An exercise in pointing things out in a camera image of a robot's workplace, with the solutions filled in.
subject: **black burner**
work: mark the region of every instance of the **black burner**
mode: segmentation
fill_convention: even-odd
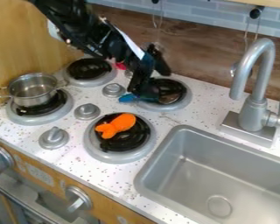
[[[186,88],[182,83],[176,80],[151,78],[150,83],[159,90],[159,104],[178,102],[186,95]]]
[[[93,80],[112,71],[111,65],[103,59],[79,59],[67,68],[76,80]]]
[[[95,126],[110,123],[116,117],[121,115],[120,113],[105,115],[101,120],[99,120]],[[148,124],[139,117],[136,117],[135,125],[126,131],[117,133],[114,137],[110,139],[103,139],[102,133],[95,132],[97,138],[101,142],[101,150],[108,151],[131,151],[135,148],[143,145],[151,136],[151,129]]]
[[[43,116],[52,113],[66,102],[66,93],[62,90],[57,90],[57,94],[48,103],[29,108],[17,106],[16,112],[19,116]]]

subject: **toy fish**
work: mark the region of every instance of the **toy fish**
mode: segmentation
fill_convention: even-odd
[[[110,123],[96,126],[95,131],[102,132],[102,138],[110,139],[118,132],[131,129],[135,125],[136,119],[132,114],[121,114]]]

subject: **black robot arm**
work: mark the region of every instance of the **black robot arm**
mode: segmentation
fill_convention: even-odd
[[[171,69],[162,53],[151,44],[143,56],[106,18],[95,15],[84,0],[30,0],[59,29],[59,36],[71,46],[100,59],[115,58],[131,72],[133,78],[128,91],[145,97],[158,97],[158,90],[150,85],[153,70],[168,76]]]

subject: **white countertop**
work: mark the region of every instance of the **white countertop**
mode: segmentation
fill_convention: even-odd
[[[145,111],[136,105],[120,104],[117,102],[117,99],[103,96],[103,86],[92,88],[69,86],[66,89],[74,98],[74,107],[68,115],[56,122],[34,127],[17,125],[8,120],[5,107],[0,106],[0,139],[8,142],[13,148],[25,155],[76,179],[86,186],[92,187],[96,191],[107,195],[111,199],[157,223],[197,223],[141,196],[135,190],[133,186],[134,177],[151,154],[135,163],[129,164],[105,164],[97,161],[90,157],[82,146],[84,130],[91,121],[83,122],[74,118],[74,109],[77,106],[91,102],[101,109],[101,115],[114,112],[130,112],[149,119],[157,131],[155,149],[172,127],[179,124],[188,124],[280,157],[280,128],[277,130],[276,141],[271,149],[253,145],[252,143],[219,132],[219,125],[225,115],[229,110],[238,112],[246,98],[244,96],[247,96],[246,94],[241,101],[233,101],[228,97],[229,89],[226,87],[216,86],[179,75],[173,75],[172,77],[186,83],[193,93],[192,102],[186,108],[179,111],[169,113]],[[129,81],[123,72],[119,72],[112,82],[117,82],[127,87]],[[269,109],[277,112],[277,107],[277,101],[269,100]],[[53,126],[68,131],[70,141],[60,149],[44,150],[39,146],[39,136]]]

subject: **silver faucet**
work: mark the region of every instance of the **silver faucet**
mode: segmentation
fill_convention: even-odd
[[[237,118],[236,125],[240,126],[241,130],[239,131],[241,133],[244,130],[259,132],[255,135],[259,135],[261,139],[263,135],[265,135],[265,138],[270,138],[269,135],[274,137],[275,127],[280,126],[280,104],[278,114],[271,112],[267,109],[267,99],[264,97],[275,60],[275,52],[275,45],[268,38],[258,39],[254,42],[234,70],[233,84],[229,93],[231,99],[240,100],[253,65],[262,56],[253,92],[244,102],[240,114],[238,116],[233,115],[233,118]],[[223,127],[231,124],[230,119],[232,118],[227,115],[226,119],[228,119],[228,116],[229,121],[225,120],[222,124]],[[263,131],[265,127],[274,127],[274,129]]]

